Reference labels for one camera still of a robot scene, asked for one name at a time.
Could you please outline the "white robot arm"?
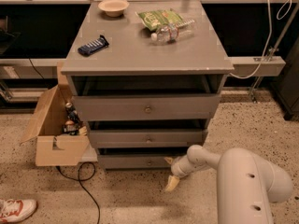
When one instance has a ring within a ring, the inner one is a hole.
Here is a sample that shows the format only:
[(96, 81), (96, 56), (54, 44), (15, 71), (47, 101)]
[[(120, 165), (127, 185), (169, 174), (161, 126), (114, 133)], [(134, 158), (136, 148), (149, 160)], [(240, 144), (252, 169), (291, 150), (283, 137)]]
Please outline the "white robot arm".
[(274, 224), (270, 204), (292, 196), (290, 175), (244, 148), (217, 154), (193, 145), (184, 156), (165, 160), (171, 167), (167, 192), (191, 173), (209, 168), (217, 171), (218, 224)]

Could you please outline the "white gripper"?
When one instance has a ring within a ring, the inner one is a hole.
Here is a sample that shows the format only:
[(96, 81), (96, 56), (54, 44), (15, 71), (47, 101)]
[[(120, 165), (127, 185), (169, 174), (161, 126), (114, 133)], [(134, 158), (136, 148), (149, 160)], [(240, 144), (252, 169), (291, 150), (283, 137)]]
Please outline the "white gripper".
[(176, 158), (164, 157), (164, 159), (171, 165), (172, 175), (168, 177), (167, 185), (165, 187), (165, 191), (170, 192), (177, 187), (182, 177), (185, 177), (192, 172), (192, 163), (187, 156), (179, 156)]

